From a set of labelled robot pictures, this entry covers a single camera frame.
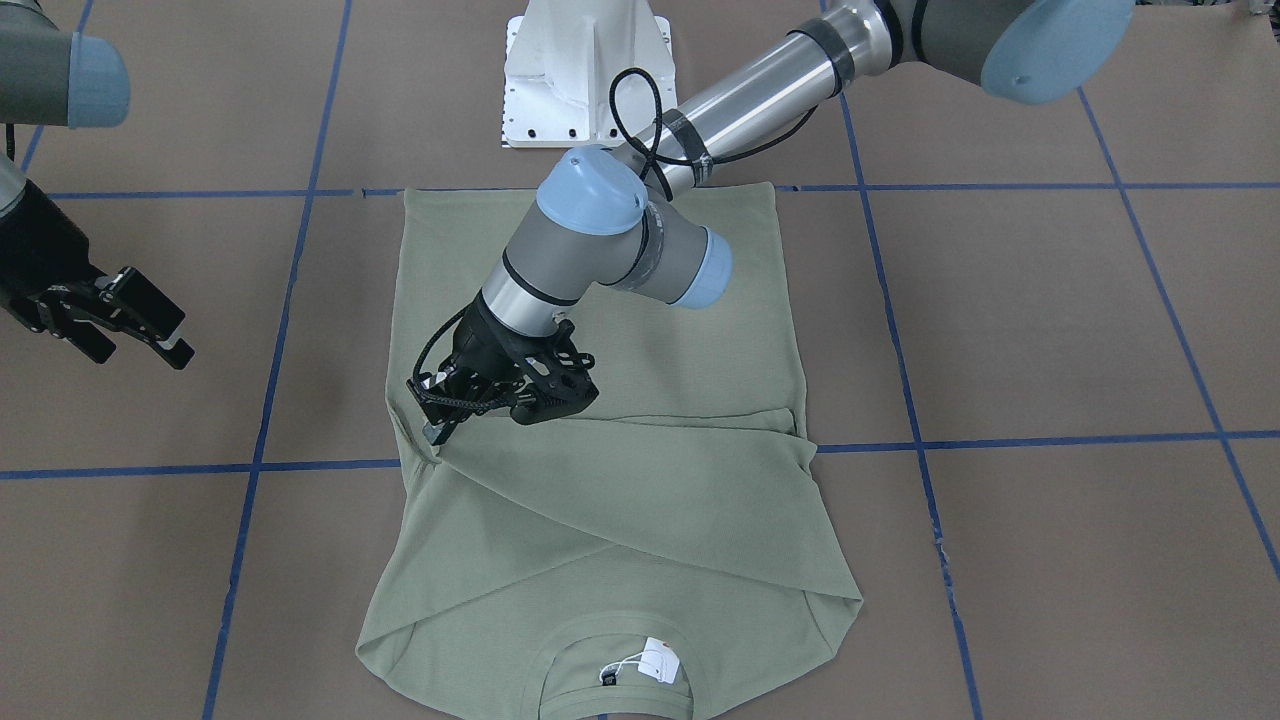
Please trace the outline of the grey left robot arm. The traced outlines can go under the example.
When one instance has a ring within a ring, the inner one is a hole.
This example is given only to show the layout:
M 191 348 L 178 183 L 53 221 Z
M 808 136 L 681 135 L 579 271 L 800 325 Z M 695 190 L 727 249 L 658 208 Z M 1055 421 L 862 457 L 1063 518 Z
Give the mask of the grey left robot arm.
M 833 1 L 768 53 L 614 149 L 568 150 L 463 309 L 433 373 L 419 355 L 407 389 L 424 434 L 444 445 L 471 416 L 506 409 L 522 425 L 584 411 L 599 395 L 568 310 L 594 284 L 676 307 L 726 291 L 728 242 L 672 206 L 717 167 L 794 136 L 858 77 L 919 61 L 1014 102 L 1052 102 L 1084 85 L 1132 22 L 1132 1 Z

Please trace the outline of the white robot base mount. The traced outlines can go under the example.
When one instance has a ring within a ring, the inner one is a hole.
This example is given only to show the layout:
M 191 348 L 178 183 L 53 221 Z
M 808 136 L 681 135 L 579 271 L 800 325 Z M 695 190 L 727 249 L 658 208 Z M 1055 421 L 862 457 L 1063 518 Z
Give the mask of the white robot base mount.
M 648 1 L 530 1 L 504 38 L 508 149 L 617 146 L 609 88 L 632 67 L 655 81 L 664 109 L 678 105 L 671 24 Z

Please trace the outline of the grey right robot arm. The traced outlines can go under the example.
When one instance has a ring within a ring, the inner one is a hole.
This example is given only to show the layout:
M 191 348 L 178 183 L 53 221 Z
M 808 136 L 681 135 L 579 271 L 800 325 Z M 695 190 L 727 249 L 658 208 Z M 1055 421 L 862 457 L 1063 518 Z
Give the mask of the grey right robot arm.
M 131 79 L 106 40 L 67 32 L 37 1 L 1 9 L 1 120 L 14 126 L 111 128 L 131 106 Z M 20 169 L 1 160 L 1 300 L 27 331 L 46 332 L 102 364 L 111 333 L 147 345 L 170 368 L 195 350 L 182 337 L 186 313 L 140 269 L 92 264 L 84 232 Z

